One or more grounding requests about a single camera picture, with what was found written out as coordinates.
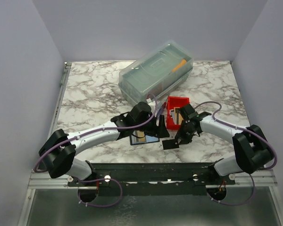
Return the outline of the black card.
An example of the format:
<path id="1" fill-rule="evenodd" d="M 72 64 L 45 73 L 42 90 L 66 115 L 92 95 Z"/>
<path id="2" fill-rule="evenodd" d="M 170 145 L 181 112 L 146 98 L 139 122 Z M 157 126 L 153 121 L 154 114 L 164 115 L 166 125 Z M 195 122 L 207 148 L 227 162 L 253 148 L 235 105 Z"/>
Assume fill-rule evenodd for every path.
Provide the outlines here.
<path id="1" fill-rule="evenodd" d="M 162 146 L 164 150 L 170 150 L 170 149 L 177 149 L 179 148 L 178 141 L 175 139 L 168 139 L 162 141 Z"/>

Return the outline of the stack of credit cards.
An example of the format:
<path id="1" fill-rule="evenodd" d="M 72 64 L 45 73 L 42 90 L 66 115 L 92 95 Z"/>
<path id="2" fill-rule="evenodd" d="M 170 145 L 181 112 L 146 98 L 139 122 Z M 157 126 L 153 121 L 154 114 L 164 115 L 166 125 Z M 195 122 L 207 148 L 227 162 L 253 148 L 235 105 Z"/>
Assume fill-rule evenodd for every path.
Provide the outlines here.
<path id="1" fill-rule="evenodd" d="M 169 114 L 175 125 L 181 125 L 183 118 L 180 113 L 180 107 L 174 107 L 173 109 L 169 110 Z"/>

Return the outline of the gold magnetic stripe card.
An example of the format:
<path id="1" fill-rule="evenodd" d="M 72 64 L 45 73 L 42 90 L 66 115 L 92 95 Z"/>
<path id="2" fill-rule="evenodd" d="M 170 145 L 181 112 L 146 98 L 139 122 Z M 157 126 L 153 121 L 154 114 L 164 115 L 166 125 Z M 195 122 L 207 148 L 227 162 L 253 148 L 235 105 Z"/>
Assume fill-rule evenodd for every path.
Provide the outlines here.
<path id="1" fill-rule="evenodd" d="M 146 137 L 143 131 L 135 131 L 133 137 L 134 137 L 135 143 L 145 143 L 146 142 Z"/>

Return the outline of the black card holder wallet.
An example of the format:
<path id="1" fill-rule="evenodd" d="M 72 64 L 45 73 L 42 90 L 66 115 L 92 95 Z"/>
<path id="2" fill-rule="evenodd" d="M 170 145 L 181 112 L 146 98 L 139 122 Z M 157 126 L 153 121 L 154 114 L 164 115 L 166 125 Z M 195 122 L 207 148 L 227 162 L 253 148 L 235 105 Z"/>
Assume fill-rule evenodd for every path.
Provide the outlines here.
<path id="1" fill-rule="evenodd" d="M 142 145 L 159 142 L 159 138 L 145 135 L 143 131 L 134 131 L 130 136 L 130 145 Z"/>

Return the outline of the red plastic bin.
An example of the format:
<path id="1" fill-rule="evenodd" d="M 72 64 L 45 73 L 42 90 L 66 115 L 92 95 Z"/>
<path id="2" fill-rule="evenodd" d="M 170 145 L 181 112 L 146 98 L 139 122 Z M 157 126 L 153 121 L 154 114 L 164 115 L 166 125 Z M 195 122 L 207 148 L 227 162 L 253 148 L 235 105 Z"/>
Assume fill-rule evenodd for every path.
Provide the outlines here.
<path id="1" fill-rule="evenodd" d="M 180 114 L 180 108 L 189 104 L 188 97 L 169 96 L 167 100 L 167 119 L 166 128 L 169 130 L 179 130 L 183 118 Z"/>

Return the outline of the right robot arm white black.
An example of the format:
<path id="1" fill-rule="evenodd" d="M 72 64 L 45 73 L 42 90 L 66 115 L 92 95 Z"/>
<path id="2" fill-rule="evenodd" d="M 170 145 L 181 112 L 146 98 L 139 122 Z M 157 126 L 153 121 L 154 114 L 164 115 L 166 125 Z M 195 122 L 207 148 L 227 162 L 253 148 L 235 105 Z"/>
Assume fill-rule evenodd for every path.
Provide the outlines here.
<path id="1" fill-rule="evenodd" d="M 272 169 L 277 164 L 277 155 L 261 128 L 257 125 L 241 127 L 221 121 L 215 117 L 221 108 L 220 106 L 213 114 L 197 113 L 190 104 L 179 109 L 183 118 L 175 136 L 179 145 L 190 143 L 194 136 L 199 136 L 202 132 L 215 135 L 233 145 L 233 156 L 220 159 L 209 167 L 209 182 L 217 185 L 229 174 L 252 174 L 257 170 Z"/>

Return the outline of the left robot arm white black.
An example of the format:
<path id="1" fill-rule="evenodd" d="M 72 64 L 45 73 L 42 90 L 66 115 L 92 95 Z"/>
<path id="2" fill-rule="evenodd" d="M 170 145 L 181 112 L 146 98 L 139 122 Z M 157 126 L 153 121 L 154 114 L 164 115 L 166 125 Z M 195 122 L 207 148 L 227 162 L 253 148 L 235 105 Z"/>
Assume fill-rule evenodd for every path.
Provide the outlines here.
<path id="1" fill-rule="evenodd" d="M 39 150 L 39 163 L 51 178 L 69 175 L 90 186 L 95 181 L 93 168 L 88 161 L 76 159 L 76 155 L 97 145 L 117 141 L 141 131 L 146 136 L 169 137 L 163 115 L 155 116 L 156 109 L 139 102 L 131 111 L 111 118 L 95 128 L 74 133 L 62 129 L 54 131 Z"/>

